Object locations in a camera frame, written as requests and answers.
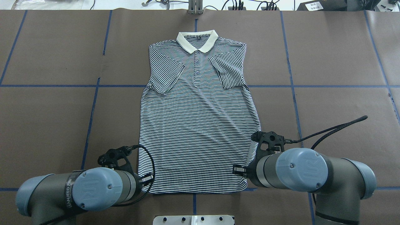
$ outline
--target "striped shirt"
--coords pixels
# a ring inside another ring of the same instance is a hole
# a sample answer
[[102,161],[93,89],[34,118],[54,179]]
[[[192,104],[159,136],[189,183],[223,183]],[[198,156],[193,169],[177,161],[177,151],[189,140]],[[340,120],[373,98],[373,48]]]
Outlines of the striped shirt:
[[[179,33],[149,46],[151,76],[141,99],[139,143],[154,158],[151,193],[230,193],[247,182],[260,130],[243,77],[246,44],[212,31]],[[152,171],[139,150],[139,175]]]

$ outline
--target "folded sleeve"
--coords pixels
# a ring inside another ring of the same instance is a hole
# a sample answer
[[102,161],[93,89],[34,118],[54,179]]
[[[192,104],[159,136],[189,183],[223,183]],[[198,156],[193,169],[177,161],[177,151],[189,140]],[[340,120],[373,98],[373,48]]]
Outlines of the folded sleeve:
[[239,48],[210,58],[211,65],[217,71],[223,89],[246,86],[243,77],[243,61],[246,44]]
[[179,79],[185,66],[149,46],[150,80],[149,89],[166,95]]

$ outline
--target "white floor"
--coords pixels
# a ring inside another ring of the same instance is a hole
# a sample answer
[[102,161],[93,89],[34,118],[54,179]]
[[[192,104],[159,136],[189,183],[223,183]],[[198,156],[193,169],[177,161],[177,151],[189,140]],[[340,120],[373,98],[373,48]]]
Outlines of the white floor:
[[[0,9],[12,9],[13,4],[16,0],[0,0]],[[73,9],[73,10],[88,10],[92,7],[94,0],[24,0],[25,2],[37,2],[37,3],[47,3],[49,8],[44,9]],[[135,9],[135,10],[162,10],[166,9],[166,6],[152,0],[148,6],[143,7],[142,2],[146,2],[146,0],[95,0],[96,3],[93,7],[95,10],[112,10],[116,8],[127,8],[127,9]],[[226,0],[203,0],[203,6],[214,6],[217,9],[221,9]],[[296,8],[301,2],[308,2],[311,0],[297,0]],[[230,0],[224,10],[228,9],[228,6],[232,6],[232,2],[234,0]],[[255,2],[251,0],[244,0],[244,6],[246,10],[256,10],[257,6],[260,2]],[[187,3],[179,3],[172,2],[170,3],[170,9],[188,9]],[[280,10],[292,11],[294,10],[294,0],[280,0],[277,3],[277,6]]]

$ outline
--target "white bracket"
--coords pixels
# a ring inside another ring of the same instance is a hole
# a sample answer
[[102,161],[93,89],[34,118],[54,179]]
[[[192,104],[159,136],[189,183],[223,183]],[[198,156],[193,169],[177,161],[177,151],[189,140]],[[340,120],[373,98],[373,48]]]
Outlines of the white bracket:
[[235,225],[229,215],[157,216],[153,225]]
[[203,0],[189,0],[189,14],[203,14]]

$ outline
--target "white label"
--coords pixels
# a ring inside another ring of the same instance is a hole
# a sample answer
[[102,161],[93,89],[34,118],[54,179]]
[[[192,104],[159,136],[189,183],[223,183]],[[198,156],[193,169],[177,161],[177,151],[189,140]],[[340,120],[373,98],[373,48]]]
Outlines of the white label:
[[309,11],[317,11],[317,10],[324,9],[320,2],[308,3],[308,4],[306,4],[306,7]]

